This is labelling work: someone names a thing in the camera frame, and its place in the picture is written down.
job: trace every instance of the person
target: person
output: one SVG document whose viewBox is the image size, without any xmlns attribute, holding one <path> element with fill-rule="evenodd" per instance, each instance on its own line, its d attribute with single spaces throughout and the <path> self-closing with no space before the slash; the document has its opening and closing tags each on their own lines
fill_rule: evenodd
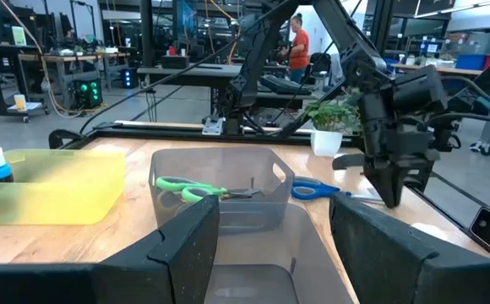
<svg viewBox="0 0 490 304">
<path fill-rule="evenodd" d="M 309 51 L 309 36 L 307 32 L 302 28 L 302 15 L 297 13 L 292 17 L 290 26 L 292 32 L 296 33 L 294 38 L 294 44 L 290 50 L 290 80 L 296 83 L 302 82 L 305 68 L 308 65 L 308 51 Z M 288 54 L 288 49 L 284 48 L 281 51 L 281 55 Z"/>
</svg>

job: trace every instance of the white plant pot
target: white plant pot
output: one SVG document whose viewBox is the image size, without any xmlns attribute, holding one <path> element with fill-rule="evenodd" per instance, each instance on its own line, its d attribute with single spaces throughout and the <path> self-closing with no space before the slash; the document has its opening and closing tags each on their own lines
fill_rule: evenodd
<svg viewBox="0 0 490 304">
<path fill-rule="evenodd" d="M 311 133 L 311 148 L 317 156 L 334 157 L 339 152 L 343 133 L 313 130 Z"/>
</svg>

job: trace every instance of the white label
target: white label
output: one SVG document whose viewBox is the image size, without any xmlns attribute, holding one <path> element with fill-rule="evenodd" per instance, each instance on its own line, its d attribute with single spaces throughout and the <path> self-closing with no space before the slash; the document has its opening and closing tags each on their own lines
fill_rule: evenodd
<svg viewBox="0 0 490 304">
<path fill-rule="evenodd" d="M 428 45 L 427 46 L 427 52 L 437 52 L 438 46 L 437 45 Z"/>
</svg>

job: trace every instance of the orange shirt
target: orange shirt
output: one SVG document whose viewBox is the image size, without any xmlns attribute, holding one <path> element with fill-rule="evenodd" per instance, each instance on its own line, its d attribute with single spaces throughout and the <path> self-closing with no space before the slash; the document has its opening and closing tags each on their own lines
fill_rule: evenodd
<svg viewBox="0 0 490 304">
<path fill-rule="evenodd" d="M 290 68 L 305 68 L 308 65 L 307 54 L 309 52 L 309 35 L 301 29 L 296 33 L 294 46 L 304 45 L 303 51 L 294 52 L 290 55 Z"/>
</svg>

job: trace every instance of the yellow plastic bin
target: yellow plastic bin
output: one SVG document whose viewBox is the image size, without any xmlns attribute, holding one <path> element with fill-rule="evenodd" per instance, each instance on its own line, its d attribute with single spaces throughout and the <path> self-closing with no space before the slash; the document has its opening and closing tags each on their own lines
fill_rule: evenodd
<svg viewBox="0 0 490 304">
<path fill-rule="evenodd" d="M 14 182 L 0 182 L 0 225 L 88 225 L 123 192 L 123 153 L 16 149 Z"/>
</svg>

